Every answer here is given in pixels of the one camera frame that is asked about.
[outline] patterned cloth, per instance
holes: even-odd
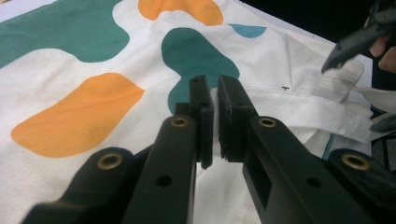
[[[0,23],[0,223],[60,198],[92,153],[151,145],[198,75],[213,95],[219,75],[239,78],[259,113],[292,117],[316,155],[331,133],[364,142],[369,114],[341,104],[362,67],[321,75],[331,49],[234,0],[58,0]],[[283,103],[290,94],[310,106]],[[333,108],[339,120],[310,117]],[[198,171],[194,222],[258,223],[240,164],[217,157],[217,138],[213,166]]]

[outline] finger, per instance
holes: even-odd
[[[378,63],[378,67],[396,73],[396,47],[390,48]]]
[[[370,52],[373,56],[378,57],[385,52],[386,44],[390,39],[390,35],[379,37],[370,47]]]

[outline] teal spot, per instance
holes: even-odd
[[[210,89],[218,86],[220,75],[239,77],[233,61],[221,54],[203,35],[189,28],[171,30],[163,39],[163,61],[181,76],[168,97],[169,109],[174,112],[176,103],[190,99],[189,81],[206,75]]]
[[[254,38],[262,35],[265,32],[265,27],[262,26],[248,26],[240,24],[230,24],[231,27],[241,36],[246,38]]]
[[[0,67],[35,49],[62,49],[85,63],[116,56],[129,36],[113,19],[120,0],[58,0],[0,24]]]

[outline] orange spot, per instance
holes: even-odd
[[[15,142],[46,157],[67,157],[103,142],[143,95],[120,74],[90,77],[56,105],[17,125]]]
[[[156,20],[163,11],[181,10],[205,25],[223,22],[220,8],[213,0],[139,0],[140,13],[149,20]]]

